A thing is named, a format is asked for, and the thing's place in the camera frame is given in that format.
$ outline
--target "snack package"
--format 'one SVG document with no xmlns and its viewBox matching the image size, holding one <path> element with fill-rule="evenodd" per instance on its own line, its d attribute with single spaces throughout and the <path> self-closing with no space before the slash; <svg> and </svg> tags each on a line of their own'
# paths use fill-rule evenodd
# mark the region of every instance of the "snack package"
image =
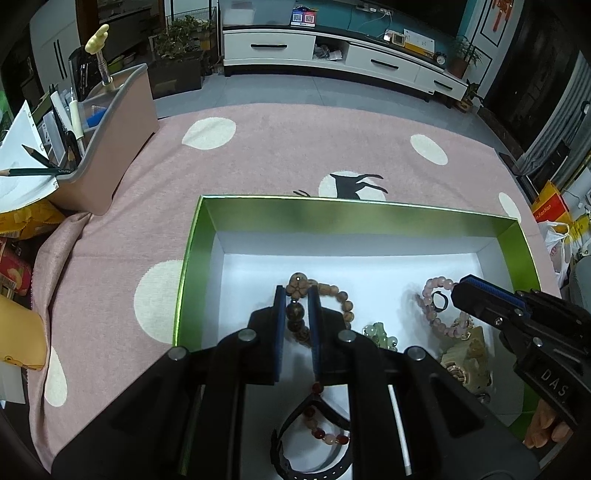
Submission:
<svg viewBox="0 0 591 480">
<path fill-rule="evenodd" d="M 538 223 L 548 220 L 568 225 L 573 224 L 569 208 L 566 206 L 560 191 L 550 181 L 546 182 L 538 198 L 532 204 L 531 213 L 534 214 L 535 221 Z"/>
<path fill-rule="evenodd" d="M 66 217 L 43 199 L 12 212 L 0 213 L 0 236 L 26 240 L 50 232 Z"/>
<path fill-rule="evenodd" d="M 9 239 L 0 237 L 0 285 L 24 296 L 31 286 L 33 271 L 9 246 Z"/>
<path fill-rule="evenodd" d="M 0 361 L 41 370 L 46 356 L 47 341 L 41 317 L 0 297 Z"/>
</svg>

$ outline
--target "drawer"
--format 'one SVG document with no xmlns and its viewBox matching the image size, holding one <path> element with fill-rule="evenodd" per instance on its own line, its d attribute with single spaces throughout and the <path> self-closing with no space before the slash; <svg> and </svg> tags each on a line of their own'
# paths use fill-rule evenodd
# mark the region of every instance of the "drawer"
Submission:
<svg viewBox="0 0 591 480">
<path fill-rule="evenodd" d="M 417 88 L 421 90 L 426 90 L 430 93 L 440 92 L 456 100 L 461 100 L 467 89 L 466 84 L 425 67 L 421 67 L 421 70 L 418 72 L 416 83 Z"/>
<path fill-rule="evenodd" d="M 380 51 L 351 45 L 347 52 L 345 65 L 352 68 L 369 70 L 374 76 L 390 78 L 400 83 L 414 83 L 417 73 L 421 68 L 416 63 L 403 60 L 394 55 L 388 55 Z"/>
<path fill-rule="evenodd" d="M 224 33 L 224 57 L 240 59 L 311 60 L 314 35 L 294 33 Z"/>
</svg>

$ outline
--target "white polka dot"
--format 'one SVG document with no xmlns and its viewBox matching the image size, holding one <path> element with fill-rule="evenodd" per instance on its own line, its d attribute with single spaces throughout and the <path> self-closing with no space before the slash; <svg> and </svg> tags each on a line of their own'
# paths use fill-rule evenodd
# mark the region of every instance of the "white polka dot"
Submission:
<svg viewBox="0 0 591 480">
<path fill-rule="evenodd" d="M 139 325 L 154 340 L 173 342 L 174 314 L 182 260 L 168 260 L 150 268 L 135 289 L 134 310 Z"/>
<path fill-rule="evenodd" d="M 364 186 L 363 184 L 374 185 L 382 188 L 375 183 L 371 177 L 365 177 L 358 180 L 340 179 L 339 177 L 362 177 L 363 175 L 354 171 L 334 171 L 322 179 L 318 186 L 318 196 L 328 198 L 352 199 L 356 200 L 374 200 L 378 202 L 385 202 L 386 195 L 379 189 L 371 186 Z"/>
<path fill-rule="evenodd" d="M 234 133 L 236 133 L 236 124 L 232 120 L 212 116 L 191 125 L 183 137 L 183 145 L 198 150 L 211 150 L 227 144 Z"/>
<path fill-rule="evenodd" d="M 68 398 L 68 383 L 64 369 L 61 367 L 60 358 L 53 347 L 51 347 L 49 354 L 49 368 L 47 369 L 43 397 L 52 407 L 61 407 Z"/>
<path fill-rule="evenodd" d="M 446 165 L 447 155 L 443 149 L 426 135 L 416 134 L 410 138 L 416 152 L 435 165 Z"/>
<path fill-rule="evenodd" d="M 517 205 L 511 197 L 509 197 L 504 192 L 500 192 L 499 202 L 501 203 L 501 206 L 503 207 L 503 210 L 505 211 L 507 216 L 511 218 L 517 218 L 517 221 L 521 223 L 521 214 L 519 212 L 519 209 L 517 208 Z"/>
</svg>

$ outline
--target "power strip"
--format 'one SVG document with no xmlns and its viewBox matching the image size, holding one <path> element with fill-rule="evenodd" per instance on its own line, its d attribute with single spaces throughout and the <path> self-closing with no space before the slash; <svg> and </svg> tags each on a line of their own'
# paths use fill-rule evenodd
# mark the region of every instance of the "power strip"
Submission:
<svg viewBox="0 0 591 480">
<path fill-rule="evenodd" d="M 388 10 L 386 8 L 372 7 L 372 6 L 370 6 L 370 4 L 357 5 L 355 8 L 357 10 L 361 10 L 362 12 L 367 12 L 369 14 L 374 14 L 374 13 L 377 13 L 379 11 L 380 13 L 383 13 L 384 15 L 388 15 L 389 17 L 392 16 L 392 11 L 391 10 Z"/>
</svg>

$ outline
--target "drawer handle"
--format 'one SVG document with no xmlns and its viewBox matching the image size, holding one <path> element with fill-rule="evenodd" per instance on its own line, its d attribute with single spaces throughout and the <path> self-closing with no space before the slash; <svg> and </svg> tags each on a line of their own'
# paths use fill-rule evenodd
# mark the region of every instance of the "drawer handle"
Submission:
<svg viewBox="0 0 591 480">
<path fill-rule="evenodd" d="M 285 44 L 251 43 L 252 48 L 287 48 Z"/>
<path fill-rule="evenodd" d="M 390 65 L 389 63 L 386 63 L 384 61 L 379 61 L 379 60 L 374 60 L 374 59 L 371 59 L 371 63 L 376 63 L 377 65 L 382 65 L 384 67 L 389 67 L 389 68 L 394 69 L 394 70 L 398 70 L 398 68 L 399 68 L 396 65 Z"/>
<path fill-rule="evenodd" d="M 439 85 L 440 87 L 445 88 L 446 90 L 453 90 L 453 87 L 446 85 L 445 83 L 438 82 L 437 80 L 433 80 L 435 85 Z"/>
</svg>

